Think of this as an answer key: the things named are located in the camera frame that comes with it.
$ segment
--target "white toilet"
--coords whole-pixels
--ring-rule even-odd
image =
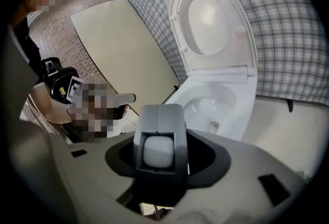
[[[184,109],[187,128],[241,140],[257,87],[257,51],[238,0],[167,0],[188,79],[166,104]]]

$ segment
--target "toilet seat lid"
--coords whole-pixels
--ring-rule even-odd
[[[244,67],[257,74],[257,51],[239,0],[167,0],[171,27],[189,76]]]

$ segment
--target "tile floor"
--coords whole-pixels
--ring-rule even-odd
[[[40,48],[41,58],[58,57],[63,67],[74,67],[83,79],[103,79],[83,48],[71,16],[111,0],[68,0],[67,5],[42,13],[30,25],[30,36]]]

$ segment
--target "plaid wallpaper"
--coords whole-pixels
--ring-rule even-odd
[[[129,0],[181,82],[187,78],[170,27],[166,0]],[[257,94],[329,105],[324,28],[310,0],[239,0],[258,52]]]

